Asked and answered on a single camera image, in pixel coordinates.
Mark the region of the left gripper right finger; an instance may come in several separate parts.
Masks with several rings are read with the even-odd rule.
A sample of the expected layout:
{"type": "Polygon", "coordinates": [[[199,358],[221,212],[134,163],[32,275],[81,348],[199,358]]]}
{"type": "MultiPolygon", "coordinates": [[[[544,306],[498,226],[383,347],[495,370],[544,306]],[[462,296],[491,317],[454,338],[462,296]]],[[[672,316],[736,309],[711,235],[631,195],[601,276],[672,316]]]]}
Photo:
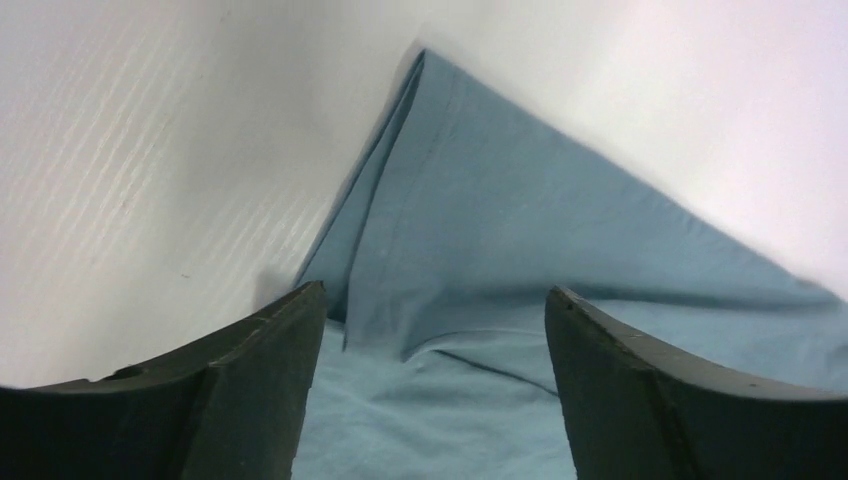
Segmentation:
{"type": "Polygon", "coordinates": [[[843,479],[847,399],[743,373],[552,289],[545,331],[580,479],[843,479]]]}

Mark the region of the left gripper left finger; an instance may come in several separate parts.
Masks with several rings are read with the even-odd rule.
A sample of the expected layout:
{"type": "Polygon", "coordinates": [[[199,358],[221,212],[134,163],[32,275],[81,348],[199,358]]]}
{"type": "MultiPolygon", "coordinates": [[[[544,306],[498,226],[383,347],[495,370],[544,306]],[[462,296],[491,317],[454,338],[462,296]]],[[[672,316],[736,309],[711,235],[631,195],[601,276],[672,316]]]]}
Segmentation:
{"type": "Polygon", "coordinates": [[[326,320],[309,282],[98,381],[1,391],[5,479],[288,479],[326,320]]]}

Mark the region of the blue-grey t-shirt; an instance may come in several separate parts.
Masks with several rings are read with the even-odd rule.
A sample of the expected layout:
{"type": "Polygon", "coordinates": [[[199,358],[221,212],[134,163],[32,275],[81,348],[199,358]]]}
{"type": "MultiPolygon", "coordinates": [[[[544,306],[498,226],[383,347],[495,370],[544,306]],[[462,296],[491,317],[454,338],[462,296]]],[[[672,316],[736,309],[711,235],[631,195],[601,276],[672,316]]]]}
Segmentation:
{"type": "Polygon", "coordinates": [[[328,325],[297,479],[586,479],[549,292],[845,394],[847,303],[424,50],[303,268],[328,325]]]}

